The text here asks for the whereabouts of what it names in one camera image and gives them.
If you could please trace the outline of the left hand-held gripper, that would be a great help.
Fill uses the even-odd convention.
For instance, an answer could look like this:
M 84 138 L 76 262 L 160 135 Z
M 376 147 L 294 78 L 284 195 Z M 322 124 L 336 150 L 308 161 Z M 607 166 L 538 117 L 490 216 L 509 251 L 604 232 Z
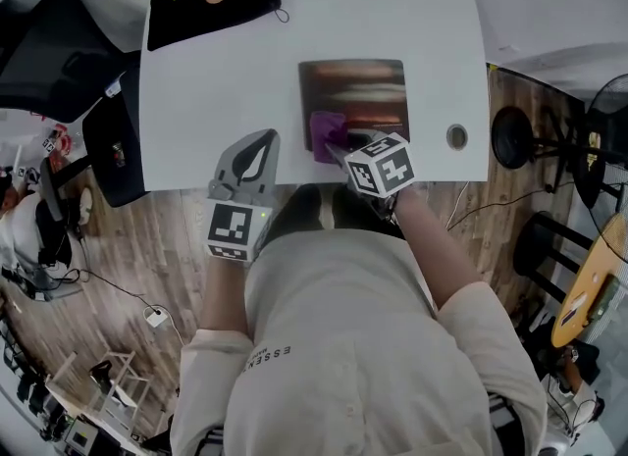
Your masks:
M 274 216 L 281 139 L 274 129 L 250 133 L 221 155 L 208 185 L 205 244 L 213 257 L 251 263 Z

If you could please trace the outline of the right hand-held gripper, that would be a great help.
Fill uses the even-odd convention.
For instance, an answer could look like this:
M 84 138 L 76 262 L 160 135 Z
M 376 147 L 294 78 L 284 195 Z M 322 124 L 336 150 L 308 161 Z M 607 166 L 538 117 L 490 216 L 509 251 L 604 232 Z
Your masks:
M 398 133 L 381 136 L 379 130 L 349 129 L 345 149 L 327 143 L 334 162 L 349 175 L 351 187 L 378 215 L 391 215 L 398 193 L 415 181 L 409 143 Z

